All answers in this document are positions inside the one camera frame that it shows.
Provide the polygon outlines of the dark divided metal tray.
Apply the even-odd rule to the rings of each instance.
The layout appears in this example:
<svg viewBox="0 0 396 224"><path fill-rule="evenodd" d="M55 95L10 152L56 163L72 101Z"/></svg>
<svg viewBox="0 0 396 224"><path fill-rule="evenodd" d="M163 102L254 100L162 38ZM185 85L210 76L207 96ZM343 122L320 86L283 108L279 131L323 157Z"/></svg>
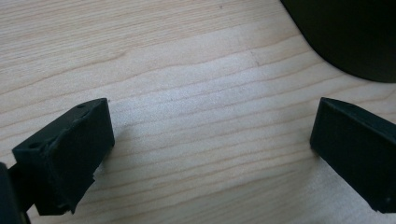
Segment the dark divided metal tray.
<svg viewBox="0 0 396 224"><path fill-rule="evenodd" d="M336 68L396 83L396 0L280 0L311 48Z"/></svg>

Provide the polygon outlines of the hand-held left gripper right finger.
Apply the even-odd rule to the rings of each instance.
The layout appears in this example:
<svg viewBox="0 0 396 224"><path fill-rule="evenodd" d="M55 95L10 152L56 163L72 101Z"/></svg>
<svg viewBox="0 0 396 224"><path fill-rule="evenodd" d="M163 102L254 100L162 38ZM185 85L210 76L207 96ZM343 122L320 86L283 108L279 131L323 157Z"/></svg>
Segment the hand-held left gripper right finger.
<svg viewBox="0 0 396 224"><path fill-rule="evenodd" d="M396 213L396 124L323 97L310 146L373 210Z"/></svg>

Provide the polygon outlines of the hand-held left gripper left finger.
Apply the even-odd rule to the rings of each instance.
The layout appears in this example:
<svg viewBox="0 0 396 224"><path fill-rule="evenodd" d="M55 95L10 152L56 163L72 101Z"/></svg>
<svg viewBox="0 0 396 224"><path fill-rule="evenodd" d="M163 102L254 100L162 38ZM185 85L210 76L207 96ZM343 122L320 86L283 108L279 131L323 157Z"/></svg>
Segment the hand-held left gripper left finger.
<svg viewBox="0 0 396 224"><path fill-rule="evenodd" d="M106 98L77 105L12 149L23 210L74 212L115 139Z"/></svg>

